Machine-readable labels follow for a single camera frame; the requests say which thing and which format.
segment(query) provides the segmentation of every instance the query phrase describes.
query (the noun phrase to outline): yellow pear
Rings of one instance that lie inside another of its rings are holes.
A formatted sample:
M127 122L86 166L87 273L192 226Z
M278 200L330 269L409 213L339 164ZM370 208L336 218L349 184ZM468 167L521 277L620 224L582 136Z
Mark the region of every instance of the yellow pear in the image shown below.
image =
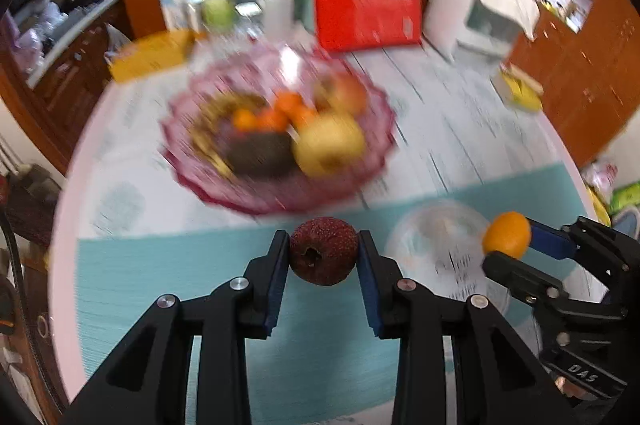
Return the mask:
M319 177L340 172L365 149L364 134L353 116L325 112L302 129L293 154L304 174Z

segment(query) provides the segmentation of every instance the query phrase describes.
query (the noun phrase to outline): white appliance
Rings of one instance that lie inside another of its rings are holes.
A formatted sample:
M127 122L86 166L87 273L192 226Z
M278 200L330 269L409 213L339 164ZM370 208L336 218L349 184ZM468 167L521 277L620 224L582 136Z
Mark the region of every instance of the white appliance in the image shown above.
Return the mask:
M458 46L503 58L539 17L535 0L429 0L422 33L450 61Z

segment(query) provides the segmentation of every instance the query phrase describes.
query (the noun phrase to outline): avocado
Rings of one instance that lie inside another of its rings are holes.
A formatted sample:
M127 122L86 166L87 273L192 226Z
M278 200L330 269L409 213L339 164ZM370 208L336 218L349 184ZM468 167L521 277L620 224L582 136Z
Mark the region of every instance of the avocado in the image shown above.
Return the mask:
M274 179L296 166L288 132L252 132L229 142L226 162L236 176Z

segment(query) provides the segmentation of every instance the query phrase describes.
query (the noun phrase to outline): teal placemat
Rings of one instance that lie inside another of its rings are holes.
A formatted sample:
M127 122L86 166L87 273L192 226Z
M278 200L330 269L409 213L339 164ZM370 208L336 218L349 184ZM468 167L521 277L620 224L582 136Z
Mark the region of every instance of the teal placemat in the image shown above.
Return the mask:
M561 164L446 196L488 220L515 210L558 228L585 215ZM332 214L369 229L380 251L408 212L436 198L368 211ZM293 230L303 218L291 218ZM91 375L140 315L163 293L190 299L210 293L264 255L278 227L215 230L177 237L80 241L76 302L82 359ZM529 250L524 261L564 278L572 261ZM517 325L528 307L512 301ZM247 341L248 382L254 424L300 425L373 407L394 396L398 342L380 341L367 325L357 274L332 288L290 272L278 326L268 341ZM187 423L194 423L197 354L192 361Z

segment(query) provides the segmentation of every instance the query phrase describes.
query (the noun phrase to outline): pink table edge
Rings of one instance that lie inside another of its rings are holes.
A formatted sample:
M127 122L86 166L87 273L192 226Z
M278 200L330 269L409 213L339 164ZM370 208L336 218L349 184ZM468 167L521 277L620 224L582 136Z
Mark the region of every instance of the pink table edge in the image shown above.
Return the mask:
M66 188L56 211L50 253L49 307L56 360L69 401L76 397L87 381L82 363L75 298L76 236L78 235L82 209L82 194L94 164L95 153L101 142L102 131L119 94L119 86L112 83L100 99L78 142L68 169ZM556 148L561 162L566 167L587 216L597 220L580 173L558 133L544 113L540 112L536 118L540 128L546 133Z

